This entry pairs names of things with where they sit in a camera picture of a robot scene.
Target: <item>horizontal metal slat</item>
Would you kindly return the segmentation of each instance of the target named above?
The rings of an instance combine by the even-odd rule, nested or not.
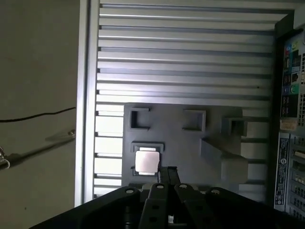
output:
[[[240,0],[101,0],[101,4],[123,5],[159,5],[159,6],[190,6],[190,7],[219,7],[219,8],[247,8],[247,9],[275,9],[294,10],[301,3],[292,2],[268,2],[268,1],[240,1]]]
[[[117,137],[96,137],[95,153],[122,155],[123,139]]]
[[[95,158],[94,173],[122,174],[122,159]]]
[[[98,68],[159,70],[159,71],[191,71],[208,73],[236,73],[236,74],[264,74],[271,75],[271,67],[244,67],[244,66],[213,66],[172,63],[141,63],[141,62],[110,62],[98,61]]]
[[[241,143],[241,156],[247,159],[266,160],[268,145],[266,143]]]
[[[217,44],[217,43],[186,43],[186,42],[144,42],[99,40],[99,47],[105,48],[138,48],[138,49],[172,49],[172,50],[202,50],[223,52],[256,52],[271,53],[272,46],[253,44]]]
[[[102,133],[123,133],[123,117],[97,116],[95,131]]]
[[[176,85],[146,85],[129,83],[97,83],[97,90],[167,92],[167,93],[203,93],[203,94],[235,94],[269,96],[269,89],[213,87],[213,86],[176,86]]]
[[[237,22],[213,22],[213,21],[202,22],[202,21],[171,21],[171,20],[145,20],[145,19],[115,19],[115,18],[101,18],[100,25],[215,29],[215,30],[245,30],[245,31],[273,31],[275,27],[274,23],[237,23]]]
[[[130,95],[101,95],[96,96],[97,102],[107,103],[159,103],[159,104],[187,104],[187,105],[214,105],[269,108],[269,101],[239,100],[239,99],[206,99],[206,98],[181,98],[163,96],[130,96]]]
[[[269,117],[269,110],[266,109],[243,109],[244,117]]]
[[[247,138],[268,138],[269,123],[267,122],[248,122]]]
[[[266,180],[267,165],[265,164],[249,164],[248,179],[249,180]]]
[[[273,36],[248,34],[219,34],[171,31],[113,31],[99,30],[103,39],[145,40],[145,41],[176,41],[176,42],[209,42],[235,43],[272,46]]]
[[[123,112],[124,105],[96,104],[96,111]]]
[[[98,196],[102,196],[102,195],[106,195],[114,190],[116,190],[117,188],[113,188],[113,187],[94,187],[93,188],[93,193],[95,195]]]
[[[233,78],[216,76],[177,76],[177,75],[140,75],[140,74],[111,74],[98,73],[98,81],[111,82],[146,82],[146,83],[176,83],[176,84],[205,84],[225,86],[252,86],[269,88],[271,79]]]
[[[255,184],[239,184],[240,192],[265,192],[265,185],[255,185]]]
[[[102,18],[275,23],[280,21],[285,15],[286,14],[100,8],[100,17]]]
[[[122,185],[121,179],[102,179],[102,178],[95,178],[94,185],[104,185],[104,186],[118,186]]]
[[[136,52],[98,52],[99,60],[141,61],[141,62],[168,62],[183,64],[217,64],[217,65],[272,65],[272,58],[248,56],[222,55],[191,55],[191,54],[163,54],[163,53],[136,53]]]

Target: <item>square plastic bracket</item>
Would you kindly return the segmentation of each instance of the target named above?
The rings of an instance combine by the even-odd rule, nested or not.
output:
[[[247,121],[244,118],[223,118],[221,123],[221,133],[246,137],[247,126]]]
[[[129,120],[130,130],[148,131],[150,129],[150,127],[138,125],[139,112],[150,112],[150,109],[149,108],[136,108],[136,107],[133,107],[130,109],[130,120]]]
[[[133,176],[158,176],[163,143],[132,142],[131,152],[135,153],[135,165],[131,167]]]
[[[206,111],[184,110],[183,112],[190,117],[189,120],[191,119],[192,123],[188,123],[182,130],[195,133],[205,132]]]

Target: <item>black cable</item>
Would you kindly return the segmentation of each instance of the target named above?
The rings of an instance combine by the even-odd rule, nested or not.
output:
[[[68,109],[64,109],[62,111],[57,111],[57,112],[53,112],[53,113],[36,114],[36,115],[32,115],[32,116],[25,117],[25,118],[3,119],[3,120],[0,119],[0,123],[13,123],[13,122],[20,122],[20,121],[24,121],[24,120],[28,120],[28,119],[32,119],[32,118],[37,118],[37,117],[45,116],[45,115],[58,115],[60,113],[70,111],[70,110],[74,110],[74,109],[76,109],[76,107],[70,107]]]

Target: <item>sticker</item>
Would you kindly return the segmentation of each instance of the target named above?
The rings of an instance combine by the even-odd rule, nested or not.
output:
[[[276,183],[275,183],[275,205],[285,204],[285,188],[287,179],[287,162],[289,156],[289,138],[280,138],[279,149],[277,157],[277,171],[276,171]]]
[[[297,127],[297,121],[291,119],[281,119],[280,120],[280,129],[287,131],[295,131]]]
[[[296,51],[296,50],[299,50],[299,41],[293,42],[292,45],[291,45],[291,49],[292,49],[293,52]]]

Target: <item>gray wall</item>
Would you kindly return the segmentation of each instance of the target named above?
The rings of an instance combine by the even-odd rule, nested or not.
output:
[[[0,119],[76,105],[78,0],[0,1]],[[75,111],[0,124],[7,154],[50,144]],[[28,228],[74,204],[75,143],[0,171],[0,228]]]

